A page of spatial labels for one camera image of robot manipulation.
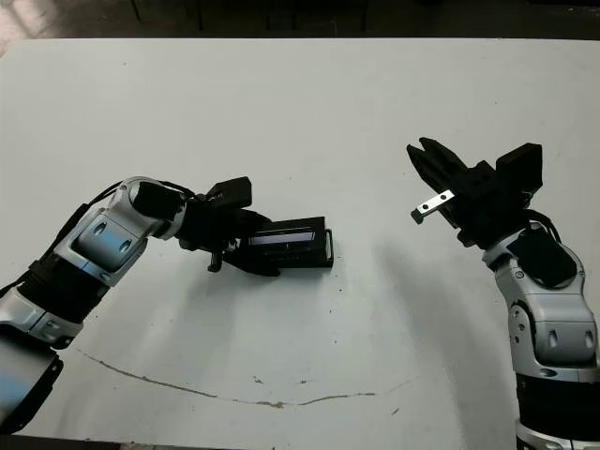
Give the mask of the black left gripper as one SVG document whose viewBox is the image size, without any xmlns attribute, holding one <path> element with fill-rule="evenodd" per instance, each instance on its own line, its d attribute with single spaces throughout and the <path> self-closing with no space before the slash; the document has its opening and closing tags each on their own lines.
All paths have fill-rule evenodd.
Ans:
<svg viewBox="0 0 600 450">
<path fill-rule="evenodd" d="M 222 264 L 228 263 L 252 275 L 274 278 L 280 271 L 273 263 L 237 244 L 237 239 L 254 235 L 271 223 L 270 218 L 255 211 L 214 206 L 205 200 L 189 201 L 179 229 L 179 246 L 188 251 L 210 253 L 209 272 L 216 273 Z"/>
</svg>

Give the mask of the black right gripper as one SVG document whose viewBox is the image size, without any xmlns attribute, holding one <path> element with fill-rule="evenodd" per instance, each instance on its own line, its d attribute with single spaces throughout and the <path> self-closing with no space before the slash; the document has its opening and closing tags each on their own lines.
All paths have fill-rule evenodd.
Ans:
<svg viewBox="0 0 600 450">
<path fill-rule="evenodd" d="M 407 153 L 436 195 L 411 211 L 416 223 L 438 212 L 466 248 L 491 248 L 526 226 L 526 195 L 504 173 L 485 161 L 468 168 L 440 142 L 425 137 L 419 142 L 420 147 L 408 144 Z"/>
</svg>

